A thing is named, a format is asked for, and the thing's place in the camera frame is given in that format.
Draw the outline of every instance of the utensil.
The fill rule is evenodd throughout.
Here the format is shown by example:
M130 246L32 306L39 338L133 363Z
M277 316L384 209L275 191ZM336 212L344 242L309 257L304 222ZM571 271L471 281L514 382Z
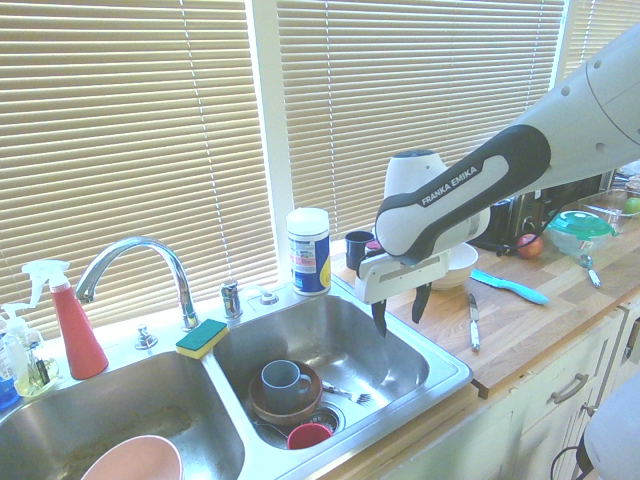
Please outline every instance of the utensil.
M471 315L471 348L474 352L480 350L480 335L478 334L478 320L480 313L478 312L478 304L475 297L469 294L469 312Z
M296 406L296 411L288 415L279 415L269 410L267 401L264 397L264 389L262 388L261 370L258 370L249 383L249 401L253 411L265 422L273 423L274 425L295 425L298 424L313 414L316 407L322 399L322 380L306 363L294 361L300 372L305 375L309 375L311 378L311 388L306 395L300 397L300 402Z
M348 398L353 403L358 403L360 405L369 403L372 400L371 395L369 395L368 393L348 392L347 390L338 388L332 383L325 382L325 381L322 382L322 390L324 390L327 393L334 393L336 395L341 395L343 397Z
M600 288L602 286L602 282L600 281L600 277L598 277L598 274L596 273L596 271L591 268L593 266L593 258L591 258L591 255L580 255L580 258L578 259L578 263L580 264L581 267L584 267L587 269L587 272L589 273L589 278L591 279L591 282L593 283L593 286L596 288Z
M82 480L181 480L182 459L169 440L156 435L133 437L102 455Z
M504 280L502 278L494 277L493 275L489 275L488 273L482 272L478 269L473 270L471 272L471 278L474 280L486 283L495 288L504 288L506 290L511 290L514 293L517 293L522 298L529 300L530 302L537 303L538 305L546 305L549 303L549 299L542 295L541 293L536 292L532 288L525 287L524 285L520 285L519 283L512 282L510 280Z

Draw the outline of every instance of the soap dispenser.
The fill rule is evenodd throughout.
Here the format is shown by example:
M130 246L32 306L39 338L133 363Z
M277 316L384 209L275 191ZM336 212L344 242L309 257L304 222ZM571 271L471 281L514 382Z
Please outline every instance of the soap dispenser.
M64 274L68 268L68 262L38 260L27 263L22 267L22 271L31 277L30 304L33 307L40 299L44 284L49 282L71 376L76 380L84 380L104 371L109 361L93 334L87 314L76 298L71 283Z
M9 316L3 342L13 373L14 387L22 397L38 396L58 381L58 364L52 358L42 358L42 335L29 328L27 322L16 315L17 310L30 308L29 304L10 303L0 308Z
M4 335L0 334L0 412L20 400L20 395L13 386L13 371L4 348Z

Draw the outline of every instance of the stainless steel sink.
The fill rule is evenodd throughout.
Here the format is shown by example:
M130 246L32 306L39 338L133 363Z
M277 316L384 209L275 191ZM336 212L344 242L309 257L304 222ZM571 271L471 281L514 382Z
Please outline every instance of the stainless steel sink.
M174 443L185 479L235 479L242 469L244 445L202 363L167 352L12 413L0 423L0 476L79 480L108 449L144 434Z
M184 335L178 321L164 329L150 323L160 341L147 352L133 348L131 326L107 349L110 371L65 382L0 416L2 475L79 480L117 443L157 434L180 450L185 480L314 479L471 381L465 364L391 315L380 337L370 307L336 278L318 297L290 285L276 292L275 305L243 301L242 317L201 361L175 353ZM247 399L251 377L277 358L306 362L324 380L373 401L363 406L323 394L314 418L332 423L334 435L286 450L288 430L261 421Z
M391 315L382 338L370 307L339 280L326 295L303 297L290 286L277 294L276 305L255 299L243 306L241 321L213 349L245 414L236 426L246 435L248 456L266 459L270 470L247 464L242 478L316 478L471 381L466 365ZM248 399L253 375L275 359L305 362L322 379L368 393L373 402L363 406L323 394L320 410L337 422L334 436L312 448L285 450L291 428L267 426Z

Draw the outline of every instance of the apple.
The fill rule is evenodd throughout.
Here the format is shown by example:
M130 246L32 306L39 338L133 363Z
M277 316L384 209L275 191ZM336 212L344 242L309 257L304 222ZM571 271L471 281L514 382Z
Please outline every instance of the apple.
M631 215L640 212L640 197L630 197L624 202L622 213Z
M521 236L518 239L518 246L529 243L534 239L534 237L535 235L531 233L527 233ZM535 242L531 243L530 245L519 248L518 255L520 255L522 258L535 258L542 253L542 250L544 250L544 242L540 237L538 237L536 238Z

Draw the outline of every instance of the drawer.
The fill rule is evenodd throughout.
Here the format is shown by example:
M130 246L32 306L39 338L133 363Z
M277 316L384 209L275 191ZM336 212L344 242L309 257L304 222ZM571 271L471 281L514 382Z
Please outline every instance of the drawer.
M600 389L620 321L604 317L528 372L516 392L526 405L523 431L581 390Z

